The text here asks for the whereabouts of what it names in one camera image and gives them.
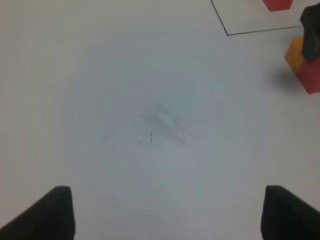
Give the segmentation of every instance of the red block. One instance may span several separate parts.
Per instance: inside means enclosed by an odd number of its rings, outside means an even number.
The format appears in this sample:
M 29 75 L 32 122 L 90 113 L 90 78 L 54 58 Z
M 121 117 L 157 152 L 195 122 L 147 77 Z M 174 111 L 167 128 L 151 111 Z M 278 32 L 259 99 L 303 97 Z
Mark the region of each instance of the red block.
M 320 57 L 314 62 L 304 61 L 297 77 L 308 94 L 320 92 Z
M 288 10 L 294 0 L 263 0 L 270 12 Z

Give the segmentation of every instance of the white surface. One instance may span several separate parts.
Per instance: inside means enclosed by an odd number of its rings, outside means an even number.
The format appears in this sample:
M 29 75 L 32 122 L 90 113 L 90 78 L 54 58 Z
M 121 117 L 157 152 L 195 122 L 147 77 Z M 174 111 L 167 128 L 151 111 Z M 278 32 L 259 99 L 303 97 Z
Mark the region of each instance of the white surface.
M 212 0 L 228 34 L 301 26 L 303 10 L 319 0 L 293 0 L 291 8 L 270 12 L 262 0 Z
M 296 30 L 226 37 L 207 0 L 0 4 L 1 226 L 56 185 L 76 240 L 261 239 L 266 185 L 320 209 Z

